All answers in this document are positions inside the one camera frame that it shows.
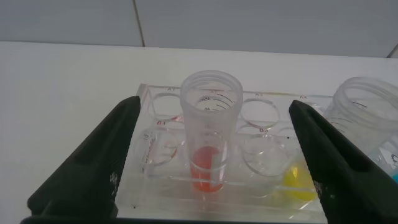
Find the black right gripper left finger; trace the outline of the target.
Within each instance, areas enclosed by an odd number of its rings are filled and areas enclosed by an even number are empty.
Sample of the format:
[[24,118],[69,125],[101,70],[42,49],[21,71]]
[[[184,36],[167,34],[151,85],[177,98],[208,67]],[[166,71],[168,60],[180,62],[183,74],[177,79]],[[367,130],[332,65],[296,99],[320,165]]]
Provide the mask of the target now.
[[115,218],[115,203],[141,99],[119,102],[29,197],[33,219]]

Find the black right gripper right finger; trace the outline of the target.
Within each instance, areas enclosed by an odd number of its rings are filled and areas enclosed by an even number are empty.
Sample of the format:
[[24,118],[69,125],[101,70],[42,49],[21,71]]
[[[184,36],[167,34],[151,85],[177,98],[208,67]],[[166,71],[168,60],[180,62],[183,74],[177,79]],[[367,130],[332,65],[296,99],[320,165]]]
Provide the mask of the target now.
[[311,106],[289,115],[328,223],[397,223],[397,182]]

